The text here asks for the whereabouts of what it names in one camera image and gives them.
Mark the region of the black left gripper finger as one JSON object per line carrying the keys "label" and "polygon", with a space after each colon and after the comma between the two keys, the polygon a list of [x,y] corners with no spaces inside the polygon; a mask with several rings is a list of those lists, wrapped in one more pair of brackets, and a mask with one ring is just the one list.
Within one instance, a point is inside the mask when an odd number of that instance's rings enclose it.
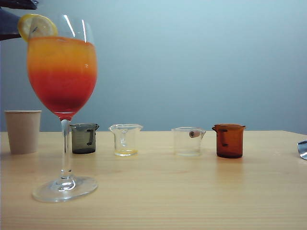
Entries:
{"label": "black left gripper finger", "polygon": [[10,9],[36,10],[37,0],[0,0],[0,6]]}
{"label": "black left gripper finger", "polygon": [[18,31],[18,21],[20,17],[0,9],[0,39],[8,40],[20,38],[21,35]]}

